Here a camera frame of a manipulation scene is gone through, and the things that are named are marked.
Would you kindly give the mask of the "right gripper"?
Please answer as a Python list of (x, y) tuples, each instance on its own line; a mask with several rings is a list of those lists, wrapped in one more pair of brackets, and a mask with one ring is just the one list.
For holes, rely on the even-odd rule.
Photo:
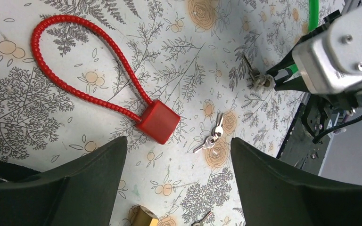
[[(288, 52), (287, 55), (278, 64), (268, 69), (266, 71), (266, 75), (275, 77), (282, 69), (285, 69), (289, 76), (295, 74), (295, 62), (292, 57), (292, 51)], [(290, 80), (286, 80), (286, 78), (278, 79), (275, 81), (274, 89), (276, 91), (294, 90), (309, 92), (301, 76)], [(348, 89), (339, 94), (321, 95), (321, 97), (329, 101), (329, 103), (338, 110), (350, 111), (355, 109), (362, 109), (362, 82), (350, 86)], [(324, 136), (360, 121), (362, 121), (362, 115), (353, 120), (345, 121), (332, 128), (326, 129), (320, 132), (319, 135), (313, 139), (313, 143), (317, 144)]]

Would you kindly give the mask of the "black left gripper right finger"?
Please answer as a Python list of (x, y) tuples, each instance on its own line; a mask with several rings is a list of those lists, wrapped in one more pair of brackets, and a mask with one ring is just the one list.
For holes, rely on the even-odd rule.
[(248, 226), (362, 226), (362, 186), (323, 178), (241, 138), (230, 154)]

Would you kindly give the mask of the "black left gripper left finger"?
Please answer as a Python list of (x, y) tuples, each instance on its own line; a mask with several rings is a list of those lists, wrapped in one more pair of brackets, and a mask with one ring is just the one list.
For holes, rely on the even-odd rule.
[(18, 182), (0, 183), (0, 226), (107, 226), (127, 155), (118, 137)]

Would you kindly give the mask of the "brass padlock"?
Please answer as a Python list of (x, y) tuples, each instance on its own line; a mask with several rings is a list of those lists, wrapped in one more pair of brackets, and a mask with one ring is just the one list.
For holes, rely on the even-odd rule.
[(131, 226), (157, 226), (159, 222), (151, 210), (141, 205), (130, 208), (128, 219)]

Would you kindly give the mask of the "green cable lock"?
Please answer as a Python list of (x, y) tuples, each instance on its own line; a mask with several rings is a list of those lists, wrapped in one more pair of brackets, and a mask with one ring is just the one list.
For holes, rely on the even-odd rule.
[[(303, 32), (304, 35), (308, 35), (309, 32), (315, 30), (319, 22), (319, 1), (318, 0), (309, 0), (309, 18), (307, 22), (307, 30)], [(246, 55), (243, 54), (243, 61), (247, 66), (250, 77), (252, 79), (252, 84), (254, 89), (272, 89), (275, 86), (274, 77), (269, 74), (261, 74), (256, 68), (253, 68), (249, 63)], [(282, 77), (283, 79), (288, 80), (292, 75), (298, 72), (296, 64), (291, 64), (288, 67), (281, 68), (277, 70), (276, 73), (286, 72), (286, 76)]]

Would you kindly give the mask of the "small silver keys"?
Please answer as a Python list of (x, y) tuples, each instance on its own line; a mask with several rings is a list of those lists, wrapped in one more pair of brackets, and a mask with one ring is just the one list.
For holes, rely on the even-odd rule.
[(208, 212), (207, 214), (204, 215), (204, 217), (201, 220), (198, 220), (197, 222), (193, 223), (191, 226), (202, 226), (204, 224), (204, 222), (210, 217), (210, 215), (212, 214), (212, 212)]

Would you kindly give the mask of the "red lock silver keys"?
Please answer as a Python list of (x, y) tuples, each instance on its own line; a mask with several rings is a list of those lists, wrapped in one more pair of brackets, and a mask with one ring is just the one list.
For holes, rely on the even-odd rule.
[(207, 136), (204, 139), (203, 143), (193, 150), (193, 153), (197, 153), (201, 150), (210, 149), (214, 147), (215, 143), (218, 141), (218, 139), (220, 139), (223, 136), (224, 133), (222, 127), (223, 119), (224, 119), (224, 113), (218, 114), (216, 125), (212, 130), (212, 134), (210, 136)]

